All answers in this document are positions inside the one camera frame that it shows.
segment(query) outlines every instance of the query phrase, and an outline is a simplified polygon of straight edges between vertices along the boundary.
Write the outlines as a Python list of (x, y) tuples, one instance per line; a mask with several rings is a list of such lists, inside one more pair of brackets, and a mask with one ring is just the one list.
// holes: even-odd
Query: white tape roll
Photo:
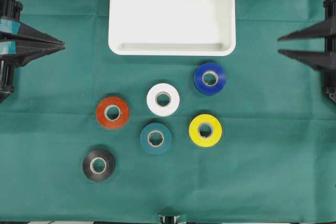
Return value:
[[(165, 94), (170, 98), (170, 102), (166, 106), (158, 104), (158, 96)], [(152, 87), (147, 94), (147, 106), (155, 115), (169, 116), (174, 114), (180, 105), (180, 95), (176, 88), (167, 84), (159, 83)]]

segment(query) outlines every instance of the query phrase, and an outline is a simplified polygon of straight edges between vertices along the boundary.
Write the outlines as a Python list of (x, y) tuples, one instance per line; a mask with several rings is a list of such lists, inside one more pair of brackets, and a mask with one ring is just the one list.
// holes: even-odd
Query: tape roll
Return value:
[[(102, 170), (95, 169), (95, 162), (100, 161)], [(101, 182), (109, 178), (114, 172), (115, 163), (111, 153), (105, 150), (94, 150), (88, 153), (83, 160), (83, 172), (88, 179)]]
[[(162, 141), (158, 145), (154, 145), (150, 141), (153, 133), (161, 134)], [(172, 134), (169, 129), (161, 123), (151, 123), (147, 125), (140, 134), (140, 144), (145, 152), (152, 155), (160, 155), (168, 151), (172, 143)]]
[[(112, 107), (119, 110), (119, 115), (114, 120), (107, 115), (108, 110)], [(116, 130), (127, 124), (130, 118), (130, 110), (127, 103), (119, 97), (107, 97), (98, 104), (96, 116), (101, 126), (109, 130)]]
[[(165, 94), (170, 101), (166, 106), (158, 103), (158, 97)], [(147, 106), (155, 115), (169, 116), (174, 114), (180, 105), (180, 95), (176, 88), (167, 83), (159, 83), (153, 86), (147, 94)]]
[[(207, 124), (212, 130), (208, 137), (201, 136), (200, 128), (203, 124)], [(190, 138), (200, 147), (211, 147), (217, 144), (222, 137), (222, 132), (222, 126), (219, 120), (214, 116), (207, 114), (195, 117), (189, 126)]]
[[(216, 81), (214, 84), (209, 85), (205, 82), (205, 76), (212, 74), (215, 76)], [(194, 76), (194, 82), (197, 89), (206, 95), (215, 95), (222, 91), (226, 85), (226, 73), (224, 69), (215, 63), (206, 63), (196, 70)]]

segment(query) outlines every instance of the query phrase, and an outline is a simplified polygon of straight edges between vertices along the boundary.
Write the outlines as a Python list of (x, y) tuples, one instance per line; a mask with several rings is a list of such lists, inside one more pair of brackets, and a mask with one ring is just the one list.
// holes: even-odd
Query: green tablecloth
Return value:
[[(22, 21), (66, 42), (66, 51), (16, 72), (16, 92), (0, 105), (1, 220), (158, 222), (336, 220), (336, 106), (321, 93), (320, 74), (277, 49), (323, 49), (323, 40), (277, 43), (281, 35), (324, 18), (323, 0), (236, 0), (237, 48), (228, 57), (117, 56), (108, 47), (109, 0), (19, 0)], [(204, 61), (227, 71), (223, 92), (193, 85)], [(145, 105), (165, 81), (180, 92), (171, 117)], [(123, 97), (130, 122), (107, 131), (95, 108)], [(226, 132), (215, 148), (188, 136), (191, 119), (208, 112)], [(173, 144), (147, 155), (139, 134), (164, 123)], [(103, 147), (113, 176), (89, 181), (81, 163)]]

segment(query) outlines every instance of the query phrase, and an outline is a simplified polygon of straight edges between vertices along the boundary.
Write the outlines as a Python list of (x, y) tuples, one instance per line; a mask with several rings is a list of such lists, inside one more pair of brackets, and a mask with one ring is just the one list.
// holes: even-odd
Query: black clamp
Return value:
[(64, 42), (22, 22), (23, 5), (0, 0), (0, 103), (14, 92), (14, 69), (64, 50)]
[(281, 37), (278, 41), (325, 38), (324, 52), (279, 50), (279, 53), (321, 71), (324, 78), (323, 91), (336, 103), (336, 0), (326, 0), (323, 6), (326, 11), (325, 21)]

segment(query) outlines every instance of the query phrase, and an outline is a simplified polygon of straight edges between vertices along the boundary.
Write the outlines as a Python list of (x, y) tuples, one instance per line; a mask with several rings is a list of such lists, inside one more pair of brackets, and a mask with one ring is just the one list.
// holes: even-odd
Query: white tray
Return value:
[(109, 46), (119, 55), (229, 55), (235, 0), (110, 0)]

